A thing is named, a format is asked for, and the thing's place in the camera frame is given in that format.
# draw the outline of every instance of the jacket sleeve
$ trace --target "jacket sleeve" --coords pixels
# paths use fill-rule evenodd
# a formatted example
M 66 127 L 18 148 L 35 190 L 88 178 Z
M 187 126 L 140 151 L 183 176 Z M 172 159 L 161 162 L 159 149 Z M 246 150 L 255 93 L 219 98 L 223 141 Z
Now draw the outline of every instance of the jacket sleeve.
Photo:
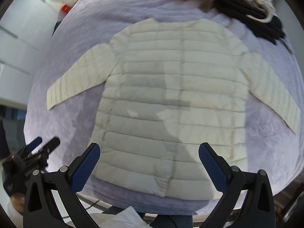
M 296 134 L 300 109 L 270 65 L 252 52 L 237 58 L 238 67 L 249 82 L 249 91 L 273 109 Z
M 95 45 L 47 91 L 47 109 L 106 81 L 117 64 L 109 44 Z

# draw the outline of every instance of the black gripper frame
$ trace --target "black gripper frame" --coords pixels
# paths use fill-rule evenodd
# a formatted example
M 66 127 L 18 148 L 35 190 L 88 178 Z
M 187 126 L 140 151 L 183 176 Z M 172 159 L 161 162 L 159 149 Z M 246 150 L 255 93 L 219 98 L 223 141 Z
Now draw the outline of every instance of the black gripper frame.
M 57 190 L 62 203 L 76 228 L 99 228 L 76 197 L 89 178 L 100 157 L 100 147 L 91 143 L 85 152 L 69 166 L 57 172 L 33 173 L 26 192 L 24 228 L 70 228 L 60 215 L 52 195 Z
M 13 159 L 3 165 L 4 181 L 3 187 L 8 194 L 12 196 L 14 193 L 26 194 L 26 184 L 31 178 L 34 170 L 43 170 L 48 166 L 47 160 L 49 154 L 60 145 L 57 137 L 52 138 L 37 153 L 30 153 L 42 143 L 41 137 L 37 137 L 27 146 L 22 147 Z
M 229 228 L 275 228 L 276 215 L 269 179 L 264 170 L 243 172 L 230 166 L 208 143 L 199 157 L 215 188 L 223 192 L 218 204 L 200 228 L 222 228 L 231 215 L 241 190 L 247 190 L 241 211 Z

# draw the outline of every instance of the white puffer jacket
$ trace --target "white puffer jacket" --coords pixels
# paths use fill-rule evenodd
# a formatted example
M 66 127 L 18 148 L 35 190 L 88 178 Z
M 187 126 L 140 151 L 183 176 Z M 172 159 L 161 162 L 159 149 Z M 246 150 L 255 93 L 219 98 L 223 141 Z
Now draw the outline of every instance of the white puffer jacket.
M 48 109 L 106 81 L 90 139 L 96 177 L 144 193 L 217 199 L 198 157 L 208 142 L 247 168 L 250 91 L 296 133 L 299 108 L 271 67 L 208 20 L 131 25 L 86 52 L 47 92 Z

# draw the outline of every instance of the black fabric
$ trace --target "black fabric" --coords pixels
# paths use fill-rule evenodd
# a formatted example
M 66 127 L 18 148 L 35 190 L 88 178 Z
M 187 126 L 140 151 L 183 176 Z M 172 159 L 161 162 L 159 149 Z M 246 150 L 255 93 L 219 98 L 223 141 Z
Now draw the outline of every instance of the black fabric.
M 247 14 L 257 19 L 264 19 L 266 14 L 261 8 L 247 1 L 215 0 L 214 6 L 219 12 L 244 23 L 258 38 L 264 38 L 276 44 L 276 40 L 285 37 L 285 33 L 282 31 L 282 23 L 278 17 L 273 16 L 269 23 L 261 23 L 248 18 Z
M 62 21 L 56 22 L 56 24 L 55 24 L 55 26 L 54 26 L 54 31 L 53 31 L 52 36 L 54 35 L 54 32 L 56 31 L 56 29 L 58 28 L 58 26 L 60 25 L 61 22 L 62 22 Z
M 150 226 L 153 228 L 193 228 L 193 217 L 185 215 L 157 215 Z
M 115 206 L 111 206 L 111 207 L 109 207 L 107 210 L 103 211 L 102 213 L 104 213 L 104 214 L 114 214 L 114 215 L 116 215 L 116 214 L 122 212 L 123 210 L 124 210 L 124 209 L 122 209 L 122 208 L 115 207 Z M 143 219 L 144 216 L 146 215 L 146 213 L 144 213 L 144 212 L 137 212 L 137 213 L 138 213 L 138 215 L 139 215 L 142 219 Z

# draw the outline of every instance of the blue textured gripper pad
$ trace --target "blue textured gripper pad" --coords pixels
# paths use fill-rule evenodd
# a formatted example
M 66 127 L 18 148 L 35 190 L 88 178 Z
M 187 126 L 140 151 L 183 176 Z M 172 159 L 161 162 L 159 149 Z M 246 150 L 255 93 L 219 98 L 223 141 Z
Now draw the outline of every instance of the blue textured gripper pad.
M 217 191 L 225 193 L 228 189 L 228 179 L 224 171 L 218 165 L 209 150 L 201 144 L 199 147 L 199 159 L 204 165 Z
M 38 147 L 42 143 L 41 137 L 37 137 L 35 140 L 33 140 L 30 144 L 26 146 L 26 151 L 30 153 L 33 151 L 36 147 Z
M 71 189 L 74 194 L 83 189 L 95 165 L 97 164 L 99 157 L 100 147 L 98 144 L 95 144 L 71 178 Z

